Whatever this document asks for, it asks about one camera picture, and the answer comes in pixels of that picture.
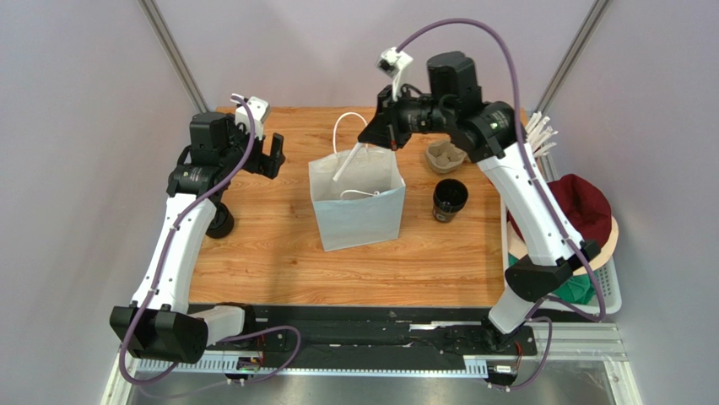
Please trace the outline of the single white paper straw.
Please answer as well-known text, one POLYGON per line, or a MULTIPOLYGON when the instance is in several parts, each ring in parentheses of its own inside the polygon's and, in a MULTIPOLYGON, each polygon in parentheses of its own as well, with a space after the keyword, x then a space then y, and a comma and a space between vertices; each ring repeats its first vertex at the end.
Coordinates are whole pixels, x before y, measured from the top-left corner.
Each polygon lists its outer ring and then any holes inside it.
POLYGON ((346 171, 347 167, 349 166, 349 163, 354 158, 354 156, 360 151, 362 146, 363 146, 362 143, 356 143, 352 147, 352 149, 347 154, 346 159, 343 161, 343 163, 339 166, 338 170, 333 175, 333 177, 332 177, 333 182, 339 181, 340 177, 343 175, 343 173, 346 171))

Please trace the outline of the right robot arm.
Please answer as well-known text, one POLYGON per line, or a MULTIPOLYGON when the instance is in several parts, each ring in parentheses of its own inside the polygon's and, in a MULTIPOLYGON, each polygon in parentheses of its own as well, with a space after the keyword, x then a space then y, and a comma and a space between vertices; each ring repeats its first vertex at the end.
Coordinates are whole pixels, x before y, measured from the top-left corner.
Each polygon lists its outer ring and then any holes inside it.
POLYGON ((601 251, 584 240, 538 172, 515 110, 482 97, 473 60, 461 51, 431 57, 430 92, 413 96, 403 74, 413 59, 385 50, 376 66, 392 79, 377 95, 374 118, 358 139, 396 151, 415 133, 441 133, 477 164, 496 188, 520 230, 527 254, 505 270, 508 288, 482 320, 479 341, 491 352, 512 347, 537 303, 601 251))

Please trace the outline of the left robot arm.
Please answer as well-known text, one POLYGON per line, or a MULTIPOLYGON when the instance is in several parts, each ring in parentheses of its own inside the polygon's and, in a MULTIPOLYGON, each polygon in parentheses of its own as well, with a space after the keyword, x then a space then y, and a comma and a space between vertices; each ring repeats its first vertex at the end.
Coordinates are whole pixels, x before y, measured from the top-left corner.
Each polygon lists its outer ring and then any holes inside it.
POLYGON ((195 314, 189 289, 205 237, 227 236, 235 220, 221 198, 236 166, 273 179, 284 163, 284 138, 274 134, 264 154, 267 107, 204 112, 190 124, 191 142, 168 178, 164 228, 140 287, 116 306, 110 325, 126 353, 138 359, 195 364, 205 348, 238 336, 254 322, 250 305, 225 303, 195 314))

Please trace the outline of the white paper bag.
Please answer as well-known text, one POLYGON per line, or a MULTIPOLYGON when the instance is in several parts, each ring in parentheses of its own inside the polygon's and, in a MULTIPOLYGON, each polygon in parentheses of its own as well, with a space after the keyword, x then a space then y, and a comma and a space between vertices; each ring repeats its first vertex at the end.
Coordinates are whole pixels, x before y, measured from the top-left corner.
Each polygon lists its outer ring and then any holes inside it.
POLYGON ((389 149, 363 146, 338 182, 332 177, 351 149, 338 149, 338 124, 332 130, 332 153, 308 164, 311 202, 324 251, 366 246, 399 237, 406 183, 389 149))

